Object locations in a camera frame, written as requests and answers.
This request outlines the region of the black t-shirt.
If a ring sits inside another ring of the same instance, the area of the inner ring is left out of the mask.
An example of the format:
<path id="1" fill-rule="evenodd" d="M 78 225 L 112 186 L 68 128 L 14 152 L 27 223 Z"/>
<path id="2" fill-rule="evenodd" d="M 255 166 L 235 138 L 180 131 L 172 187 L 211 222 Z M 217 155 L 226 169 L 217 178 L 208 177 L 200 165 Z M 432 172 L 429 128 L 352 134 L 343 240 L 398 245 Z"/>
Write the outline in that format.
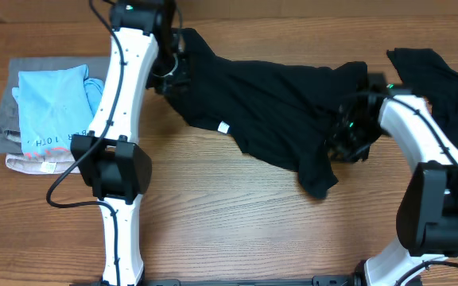
<path id="1" fill-rule="evenodd" d="M 182 32 L 190 82 L 166 95 L 168 104 L 193 127 L 227 128 L 242 153 L 295 171 L 300 185 L 325 199 L 337 184 L 325 141 L 340 100 L 360 89 L 367 64 L 329 67 L 227 60 L 194 29 Z"/>

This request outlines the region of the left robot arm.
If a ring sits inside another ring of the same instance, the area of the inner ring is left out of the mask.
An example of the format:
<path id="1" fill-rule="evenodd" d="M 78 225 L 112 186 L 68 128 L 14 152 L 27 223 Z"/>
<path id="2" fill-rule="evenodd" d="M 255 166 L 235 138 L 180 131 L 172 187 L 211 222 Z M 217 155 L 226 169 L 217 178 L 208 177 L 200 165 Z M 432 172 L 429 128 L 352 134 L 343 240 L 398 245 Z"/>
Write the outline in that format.
<path id="1" fill-rule="evenodd" d="M 139 147 L 145 91 L 170 95 L 190 83 L 174 1 L 117 1 L 103 24 L 111 57 L 103 95 L 86 134 L 72 138 L 74 165 L 101 210 L 105 266 L 101 285 L 141 285 L 140 206 L 152 161 Z"/>

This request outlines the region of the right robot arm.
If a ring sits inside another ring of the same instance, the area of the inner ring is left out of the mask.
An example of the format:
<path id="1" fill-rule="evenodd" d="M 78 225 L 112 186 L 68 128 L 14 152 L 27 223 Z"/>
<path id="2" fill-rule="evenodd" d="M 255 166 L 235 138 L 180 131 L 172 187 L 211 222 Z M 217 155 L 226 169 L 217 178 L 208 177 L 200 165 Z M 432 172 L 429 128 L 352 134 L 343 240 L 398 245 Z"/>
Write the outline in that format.
<path id="1" fill-rule="evenodd" d="M 348 275 L 314 276 L 313 285 L 420 285 L 433 266 L 458 269 L 458 148 L 410 89 L 370 74 L 364 87 L 338 99 L 325 144 L 332 161 L 366 160 L 381 136 L 394 139 L 412 172 L 396 214 L 396 236 Z"/>

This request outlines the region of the black clothes pile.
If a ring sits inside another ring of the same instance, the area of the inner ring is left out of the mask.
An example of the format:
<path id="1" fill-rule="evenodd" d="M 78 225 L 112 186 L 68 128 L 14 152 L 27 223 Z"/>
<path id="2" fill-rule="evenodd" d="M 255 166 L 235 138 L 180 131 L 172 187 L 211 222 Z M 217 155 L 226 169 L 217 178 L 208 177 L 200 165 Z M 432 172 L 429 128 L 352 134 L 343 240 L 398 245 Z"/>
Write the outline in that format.
<path id="1" fill-rule="evenodd" d="M 386 55 L 404 85 L 428 99 L 433 119 L 458 148 L 458 72 L 431 48 L 395 48 Z"/>

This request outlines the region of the light blue folded shirt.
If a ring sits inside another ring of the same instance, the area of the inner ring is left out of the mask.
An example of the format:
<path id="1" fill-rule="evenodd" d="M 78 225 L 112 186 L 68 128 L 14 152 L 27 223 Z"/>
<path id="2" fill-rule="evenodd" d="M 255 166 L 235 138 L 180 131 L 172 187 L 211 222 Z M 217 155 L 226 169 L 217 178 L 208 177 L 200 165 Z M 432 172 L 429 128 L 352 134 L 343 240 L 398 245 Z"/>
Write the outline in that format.
<path id="1" fill-rule="evenodd" d="M 85 64 L 55 71 L 20 71 L 11 91 L 18 107 L 21 151 L 38 157 L 70 150 L 74 134 L 86 134 L 104 82 Z"/>

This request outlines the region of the beige folded garment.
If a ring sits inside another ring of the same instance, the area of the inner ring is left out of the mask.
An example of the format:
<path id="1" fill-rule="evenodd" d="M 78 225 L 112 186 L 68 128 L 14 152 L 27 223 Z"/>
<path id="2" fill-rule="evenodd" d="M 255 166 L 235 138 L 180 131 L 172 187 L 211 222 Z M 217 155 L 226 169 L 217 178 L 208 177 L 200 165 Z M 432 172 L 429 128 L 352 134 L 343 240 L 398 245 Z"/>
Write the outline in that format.
<path id="1" fill-rule="evenodd" d="M 75 161 L 71 152 L 62 147 L 46 150 L 43 155 L 21 153 L 19 132 L 6 131 L 2 134 L 2 143 L 6 143 L 3 148 L 6 167 L 16 172 L 29 175 L 60 174 Z"/>

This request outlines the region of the grey folded garment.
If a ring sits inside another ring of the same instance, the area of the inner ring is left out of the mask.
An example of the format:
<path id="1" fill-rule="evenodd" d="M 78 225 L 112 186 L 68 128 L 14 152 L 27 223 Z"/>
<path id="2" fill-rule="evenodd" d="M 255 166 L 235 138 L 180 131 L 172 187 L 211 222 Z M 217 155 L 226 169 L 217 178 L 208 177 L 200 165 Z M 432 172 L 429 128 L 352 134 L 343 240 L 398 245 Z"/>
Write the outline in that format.
<path id="1" fill-rule="evenodd" d="M 26 57 L 13 58 L 8 66 L 6 88 L 0 102 L 0 154 L 22 154 L 18 107 L 12 89 L 18 85 L 18 72 L 69 69 L 86 64 L 89 76 L 104 81 L 110 59 L 107 56 L 89 57 Z"/>

